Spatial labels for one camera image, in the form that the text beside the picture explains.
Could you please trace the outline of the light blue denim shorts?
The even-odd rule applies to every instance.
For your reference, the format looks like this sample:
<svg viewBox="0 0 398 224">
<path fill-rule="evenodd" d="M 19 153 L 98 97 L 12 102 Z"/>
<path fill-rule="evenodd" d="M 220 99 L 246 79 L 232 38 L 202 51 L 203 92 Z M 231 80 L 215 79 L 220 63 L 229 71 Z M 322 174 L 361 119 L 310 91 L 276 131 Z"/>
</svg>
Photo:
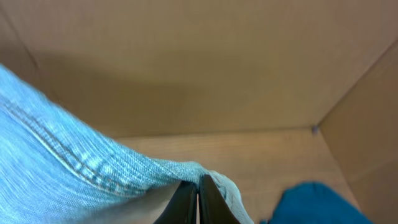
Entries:
<svg viewBox="0 0 398 224">
<path fill-rule="evenodd" d="M 196 162 L 147 157 L 102 135 L 1 68 L 2 223 L 79 223 L 205 174 Z"/>
</svg>

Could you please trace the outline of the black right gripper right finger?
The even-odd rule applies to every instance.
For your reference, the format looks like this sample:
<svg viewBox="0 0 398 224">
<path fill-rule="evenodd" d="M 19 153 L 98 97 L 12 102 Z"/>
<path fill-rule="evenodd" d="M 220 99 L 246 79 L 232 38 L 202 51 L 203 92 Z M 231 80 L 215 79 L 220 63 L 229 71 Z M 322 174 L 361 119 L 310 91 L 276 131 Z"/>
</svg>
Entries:
<svg viewBox="0 0 398 224">
<path fill-rule="evenodd" d="M 198 195 L 200 224 L 240 224 L 210 175 L 201 177 Z"/>
</svg>

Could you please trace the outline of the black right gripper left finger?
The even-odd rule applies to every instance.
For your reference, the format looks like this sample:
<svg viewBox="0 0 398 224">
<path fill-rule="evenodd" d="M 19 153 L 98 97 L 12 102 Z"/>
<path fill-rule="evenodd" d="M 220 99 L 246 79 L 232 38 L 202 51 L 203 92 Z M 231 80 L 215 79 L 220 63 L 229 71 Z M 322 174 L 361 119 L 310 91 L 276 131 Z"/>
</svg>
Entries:
<svg viewBox="0 0 398 224">
<path fill-rule="evenodd" d="M 197 188 L 192 182 L 182 181 L 154 224 L 196 224 Z"/>
</svg>

